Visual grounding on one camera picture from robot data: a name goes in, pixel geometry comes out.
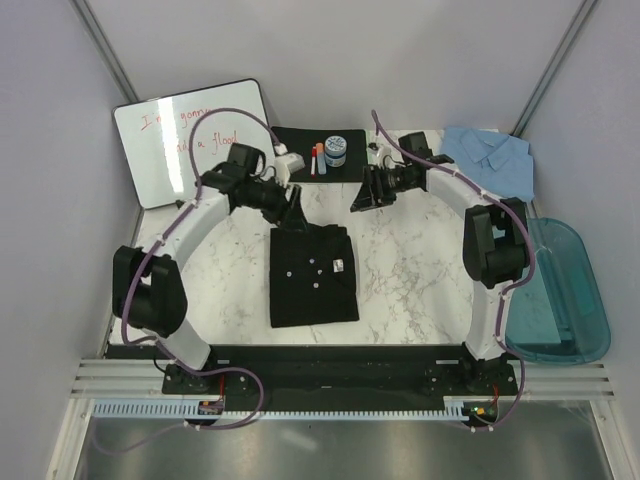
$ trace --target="round container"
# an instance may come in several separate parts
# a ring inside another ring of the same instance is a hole
[[[347,160],[347,141],[334,135],[324,142],[324,159],[330,167],[341,167]]]

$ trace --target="marker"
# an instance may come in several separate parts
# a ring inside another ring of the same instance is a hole
[[[318,153],[318,174],[325,175],[327,173],[327,164],[324,161],[324,145],[316,144],[316,152]]]
[[[316,176],[316,147],[311,149],[311,176]]]

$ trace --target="wall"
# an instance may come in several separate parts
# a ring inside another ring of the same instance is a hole
[[[0,2],[0,65],[0,465],[34,480],[137,201],[111,120],[124,99],[66,0]]]
[[[526,138],[544,214],[582,236],[612,328],[605,357],[640,449],[640,3],[602,2]]]
[[[275,124],[511,130],[580,0],[89,0],[143,99],[256,78]]]

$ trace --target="blue plastic bin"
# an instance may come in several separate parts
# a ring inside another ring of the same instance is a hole
[[[599,360],[609,349],[611,332],[582,239],[558,220],[528,222],[537,270],[513,293],[507,345],[535,363]]]

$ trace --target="reflective floor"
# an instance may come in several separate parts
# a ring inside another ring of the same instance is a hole
[[[171,423],[100,420],[96,435],[119,449]],[[586,403],[523,403],[493,433],[435,422],[262,421],[227,432],[178,429],[122,456],[92,448],[86,458],[92,480],[612,478]]]

